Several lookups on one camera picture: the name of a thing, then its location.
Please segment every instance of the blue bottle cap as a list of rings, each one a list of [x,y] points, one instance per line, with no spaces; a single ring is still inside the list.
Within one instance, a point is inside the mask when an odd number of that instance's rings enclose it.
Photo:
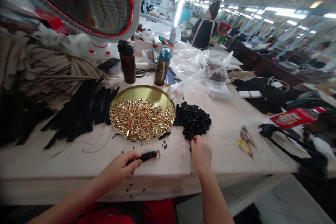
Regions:
[[[169,62],[172,57],[172,52],[169,48],[163,48],[160,52],[160,59],[164,62]]]

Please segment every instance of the power strip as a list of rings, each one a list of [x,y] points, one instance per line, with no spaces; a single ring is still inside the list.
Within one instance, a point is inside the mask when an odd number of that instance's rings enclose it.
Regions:
[[[260,91],[239,91],[241,98],[259,98],[261,96]]]

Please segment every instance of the black strap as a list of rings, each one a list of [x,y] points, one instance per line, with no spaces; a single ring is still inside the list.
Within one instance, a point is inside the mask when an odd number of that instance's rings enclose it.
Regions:
[[[327,157],[319,152],[314,146],[309,143],[301,142],[291,136],[290,134],[283,131],[283,129],[275,126],[274,124],[261,124],[259,126],[260,134],[266,137],[271,143],[277,146],[280,150],[282,150],[286,155],[292,158],[294,161],[299,163],[301,166],[298,171],[300,173],[304,173],[314,180],[325,180],[328,176],[327,165],[328,159]],[[272,139],[273,132],[279,131],[284,134],[287,139],[291,138],[296,141],[299,145],[301,145],[311,157],[301,158],[296,155],[293,155],[282,146],[280,146],[276,141]]]

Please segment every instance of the woman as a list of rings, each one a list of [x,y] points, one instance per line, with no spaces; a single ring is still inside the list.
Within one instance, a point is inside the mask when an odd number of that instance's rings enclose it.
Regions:
[[[213,2],[207,13],[205,18],[201,18],[197,21],[197,23],[192,27],[191,35],[194,35],[191,40],[191,45],[202,51],[207,49],[210,43],[210,40],[214,36],[214,33],[217,30],[217,22],[215,21],[216,16],[218,14],[220,2]]]

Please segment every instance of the workbench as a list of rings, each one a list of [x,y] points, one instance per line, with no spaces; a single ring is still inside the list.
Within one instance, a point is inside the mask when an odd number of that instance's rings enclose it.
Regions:
[[[122,80],[119,91],[132,85],[154,85],[153,81],[154,74],[137,78],[134,84],[126,84]],[[169,87],[159,88],[167,91]],[[229,90],[234,94],[231,101],[211,99],[198,93],[187,93],[184,97],[189,104],[200,106],[212,119],[205,136],[212,147],[211,165],[220,186],[226,187],[269,174],[296,172],[298,164],[259,134],[258,126],[267,120],[267,116],[240,98],[233,85],[229,84]],[[77,144],[52,157],[70,143],[62,139],[49,150],[43,150],[55,134],[51,129],[40,131],[49,120],[36,126],[25,145],[7,145],[0,150],[1,196],[4,204],[55,204],[99,174],[121,151],[127,152],[133,147],[139,153],[159,149],[161,157],[143,163],[134,176],[129,176],[101,200],[154,200],[201,191],[189,150],[190,142],[184,138],[182,127],[173,126],[170,129],[171,135],[165,138],[168,147],[164,149],[163,140],[155,138],[132,142],[123,136],[112,138],[116,134],[112,125],[94,125],[92,132],[75,139]],[[256,149],[253,148],[252,158],[238,147],[241,125],[247,127],[257,145]],[[291,153],[307,156],[288,141],[277,137],[274,139]],[[99,151],[86,153],[83,150]],[[336,176],[334,159],[329,162],[328,170],[331,177]]]
[[[253,51],[242,43],[239,43],[234,56],[242,62],[244,70],[254,72],[257,77],[261,77],[265,71],[270,71],[276,78],[287,82],[291,88],[301,83],[307,83],[307,80],[293,75],[289,70],[281,67],[270,58]]]

